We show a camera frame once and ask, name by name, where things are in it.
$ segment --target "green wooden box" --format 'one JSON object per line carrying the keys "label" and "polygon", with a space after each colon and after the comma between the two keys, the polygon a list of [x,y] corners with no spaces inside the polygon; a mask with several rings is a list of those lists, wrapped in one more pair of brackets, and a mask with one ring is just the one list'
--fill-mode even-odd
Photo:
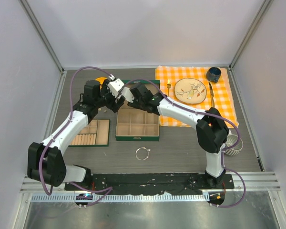
{"label": "green wooden box", "polygon": [[92,120],[70,143],[69,147],[100,147],[109,145],[110,120]]}
{"label": "green wooden box", "polygon": [[[152,80],[152,82],[160,86],[159,80]],[[145,83],[153,94],[158,92],[153,85],[144,81],[142,83]],[[117,141],[159,141],[159,116],[129,107],[125,103],[117,113],[115,138]]]}

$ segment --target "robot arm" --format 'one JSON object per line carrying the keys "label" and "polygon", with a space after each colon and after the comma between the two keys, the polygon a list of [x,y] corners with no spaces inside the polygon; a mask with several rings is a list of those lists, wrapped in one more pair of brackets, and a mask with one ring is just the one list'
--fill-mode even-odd
{"label": "robot arm", "polygon": [[131,88],[124,87],[120,79],[105,80],[102,87],[98,81],[88,81],[84,87],[82,100],[73,106],[71,113],[62,125],[42,143],[32,143],[28,155],[28,177],[39,180],[38,163],[41,152],[61,128],[68,126],[50,144],[42,161],[42,175],[45,183],[59,186],[62,182],[79,182],[83,187],[91,184],[91,171],[81,166],[66,166],[63,154],[76,135],[97,115],[98,108],[106,106],[117,112],[128,101],[128,105],[137,109],[164,115],[180,120],[190,125],[197,131],[199,145],[206,151],[206,174],[210,177],[210,184],[218,184],[225,170],[221,165],[221,150],[225,146],[228,129],[224,121],[207,115],[195,114],[185,111],[176,104],[200,111],[220,115],[218,110],[211,108],[209,111],[192,108],[174,101],[173,104],[166,100],[161,93],[153,95],[142,83],[136,83]]}
{"label": "robot arm", "polygon": [[219,111],[215,108],[211,108],[209,111],[193,108],[171,98],[164,98],[161,93],[153,95],[142,83],[136,83],[130,88],[130,92],[133,98],[129,100],[129,106],[177,119],[196,130],[198,143],[206,152],[205,173],[209,176],[208,182],[211,186],[220,183],[225,174],[221,164],[222,149],[225,147],[229,130],[221,119],[196,114],[196,112],[202,112],[220,116]]}

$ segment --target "gray table surface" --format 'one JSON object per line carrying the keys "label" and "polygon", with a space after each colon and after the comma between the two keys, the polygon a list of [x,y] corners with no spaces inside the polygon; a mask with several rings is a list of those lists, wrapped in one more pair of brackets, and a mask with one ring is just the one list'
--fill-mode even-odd
{"label": "gray table surface", "polygon": [[[123,80],[155,79],[154,68],[143,69],[110,69],[115,77]],[[61,99],[56,114],[54,129],[66,119],[70,111],[69,87],[75,71],[69,70],[63,86]],[[73,103],[79,100],[80,93],[87,80],[105,77],[96,70],[80,72],[73,82]],[[225,165],[240,172],[260,171],[252,142],[245,124],[244,116],[237,99],[232,80],[230,79],[239,129],[242,134],[244,148],[237,156],[226,156]],[[123,142],[115,140],[116,114],[102,108],[95,119],[110,119],[110,137],[108,147],[69,147],[64,154],[68,165],[88,167],[94,173],[164,173],[164,172],[203,172],[206,167],[204,150],[199,146],[196,132],[189,127],[160,127],[159,142]],[[145,161],[135,157],[139,147],[151,149]]]}

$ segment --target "orange object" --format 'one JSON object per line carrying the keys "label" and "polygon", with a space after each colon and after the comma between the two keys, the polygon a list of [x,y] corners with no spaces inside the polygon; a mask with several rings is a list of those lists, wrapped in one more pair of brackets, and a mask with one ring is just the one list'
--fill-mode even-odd
{"label": "orange object", "polygon": [[97,78],[97,79],[95,79],[95,80],[98,81],[98,82],[100,82],[101,85],[102,85],[103,82],[104,82],[104,80],[107,80],[107,78],[106,78],[106,77],[100,77],[100,78]]}

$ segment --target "white wall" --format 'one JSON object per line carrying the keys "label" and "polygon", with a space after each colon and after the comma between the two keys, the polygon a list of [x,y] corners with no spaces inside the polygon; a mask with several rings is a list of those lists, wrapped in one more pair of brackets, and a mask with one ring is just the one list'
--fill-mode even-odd
{"label": "white wall", "polygon": [[229,64],[262,0],[29,0],[64,67]]}
{"label": "white wall", "polygon": [[59,71],[16,0],[0,0],[0,229],[10,228],[27,169],[41,141]]}
{"label": "white wall", "polygon": [[286,0],[274,1],[235,68],[263,164],[286,197]]}

